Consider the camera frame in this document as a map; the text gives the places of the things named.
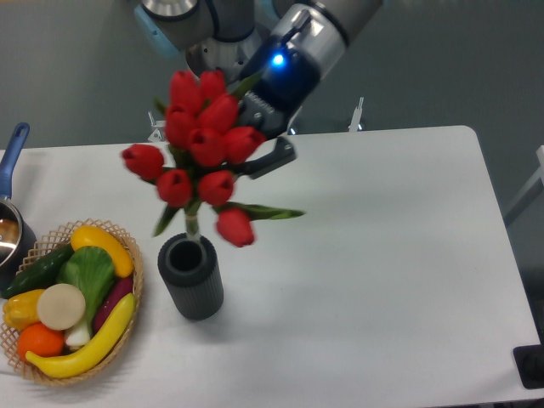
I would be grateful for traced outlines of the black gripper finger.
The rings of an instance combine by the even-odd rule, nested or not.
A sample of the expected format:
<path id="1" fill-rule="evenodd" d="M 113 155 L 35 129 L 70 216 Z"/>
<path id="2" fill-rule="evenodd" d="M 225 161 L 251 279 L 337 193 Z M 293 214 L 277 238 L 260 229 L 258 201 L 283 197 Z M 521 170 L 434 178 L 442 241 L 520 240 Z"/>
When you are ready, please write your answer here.
<path id="1" fill-rule="evenodd" d="M 270 153 L 242 164 L 229 165 L 229 169 L 237 175 L 259 179 L 296 159 L 294 145 L 285 137 L 280 136 L 276 139 L 274 149 Z"/>

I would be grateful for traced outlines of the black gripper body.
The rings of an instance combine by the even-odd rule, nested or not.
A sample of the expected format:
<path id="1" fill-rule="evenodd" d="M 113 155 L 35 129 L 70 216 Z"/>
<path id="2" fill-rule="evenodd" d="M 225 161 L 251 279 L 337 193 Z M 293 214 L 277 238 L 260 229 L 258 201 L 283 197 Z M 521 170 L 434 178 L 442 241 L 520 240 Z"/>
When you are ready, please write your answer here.
<path id="1" fill-rule="evenodd" d="M 241 100 L 237 124 L 256 128 L 274 139 L 287 125 L 320 82 L 315 60 L 305 51 L 289 47 L 279 35 L 268 37 L 241 69 L 239 78 L 260 78 Z"/>

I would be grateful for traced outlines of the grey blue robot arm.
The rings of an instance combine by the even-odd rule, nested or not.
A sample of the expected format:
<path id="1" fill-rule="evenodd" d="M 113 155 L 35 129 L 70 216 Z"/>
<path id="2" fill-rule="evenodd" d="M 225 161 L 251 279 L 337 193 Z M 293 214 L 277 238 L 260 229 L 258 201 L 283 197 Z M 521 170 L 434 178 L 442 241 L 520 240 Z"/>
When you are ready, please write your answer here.
<path id="1" fill-rule="evenodd" d="M 275 141 L 235 171 L 257 179 L 295 160 L 283 134 L 380 1 L 138 1 L 135 19 L 165 56 L 183 54 L 201 77 L 219 69 L 241 87 L 243 126 Z"/>

